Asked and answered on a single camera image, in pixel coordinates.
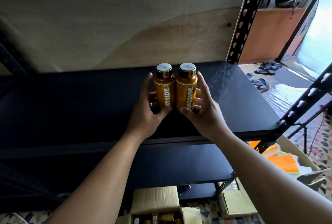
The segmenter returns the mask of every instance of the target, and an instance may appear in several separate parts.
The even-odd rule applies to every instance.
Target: cable
[[[310,145],[310,150],[309,150],[309,153],[308,153],[307,157],[309,157],[309,155],[310,155],[310,153],[311,153],[311,151],[312,151],[313,142],[315,141],[315,138],[316,138],[316,136],[317,136],[317,134],[318,134],[318,131],[320,130],[320,128],[321,128],[322,125],[323,125],[323,122],[324,122],[324,112],[322,112],[322,113],[323,113],[323,115],[322,115],[322,121],[321,121],[321,123],[320,123],[320,126],[318,127],[318,130],[317,130],[316,133],[315,133],[315,136],[314,136],[313,139],[312,139],[312,142],[311,142],[311,145]]]
[[[13,213],[13,214],[16,215],[17,217],[19,217],[25,224],[30,224],[22,216],[20,216],[18,213]]]

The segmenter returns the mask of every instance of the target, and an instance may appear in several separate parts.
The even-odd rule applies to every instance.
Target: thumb
[[[172,110],[172,108],[170,106],[166,106],[164,108],[162,108],[157,114],[157,119],[159,121],[159,123],[167,116],[167,114]]]
[[[193,113],[193,111],[189,108],[181,107],[180,112],[184,114],[184,116],[188,118],[191,122],[193,122],[193,120],[195,119],[196,114]]]

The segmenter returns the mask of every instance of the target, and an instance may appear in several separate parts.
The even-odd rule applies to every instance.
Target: hand
[[[160,125],[161,121],[172,110],[170,106],[164,107],[158,114],[153,114],[150,106],[155,101],[156,93],[149,93],[149,82],[152,78],[152,73],[149,73],[145,78],[139,101],[135,104],[125,134],[131,134],[137,138],[140,143],[144,139],[150,137]]]
[[[209,87],[200,72],[197,73],[197,77],[201,89],[196,89],[196,95],[201,95],[202,99],[195,97],[195,103],[202,106],[194,105],[194,108],[200,112],[195,114],[186,107],[181,107],[180,112],[193,123],[202,136],[214,142],[220,134],[231,133],[231,131],[226,125],[219,104],[212,99]]]

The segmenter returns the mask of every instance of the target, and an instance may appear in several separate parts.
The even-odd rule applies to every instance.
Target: person's left hand
[[[138,138],[140,142],[150,137],[160,125],[161,121],[172,110],[170,106],[164,107],[159,113],[153,114],[150,109],[152,102],[155,101],[155,92],[149,93],[149,82],[152,73],[144,79],[139,101],[135,104],[125,134],[131,134]]]

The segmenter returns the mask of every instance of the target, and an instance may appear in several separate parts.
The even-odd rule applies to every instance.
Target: white cable
[[[19,217],[25,224],[30,224],[22,216],[20,216],[18,213],[13,213],[13,214],[16,215],[17,217]]]

